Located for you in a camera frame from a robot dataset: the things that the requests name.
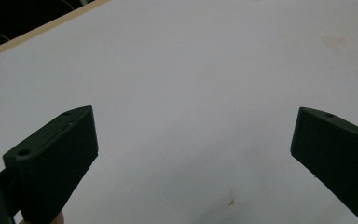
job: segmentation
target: screw hole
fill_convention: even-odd
[[[19,155],[19,156],[26,156],[26,155],[28,155],[28,154],[30,154],[31,153],[31,150],[30,149],[22,149],[22,150],[20,150],[17,154]]]

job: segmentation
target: white surface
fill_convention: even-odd
[[[289,150],[300,106],[358,125],[358,0],[93,9],[0,54],[0,170],[82,105],[100,156],[68,224],[358,223]]]

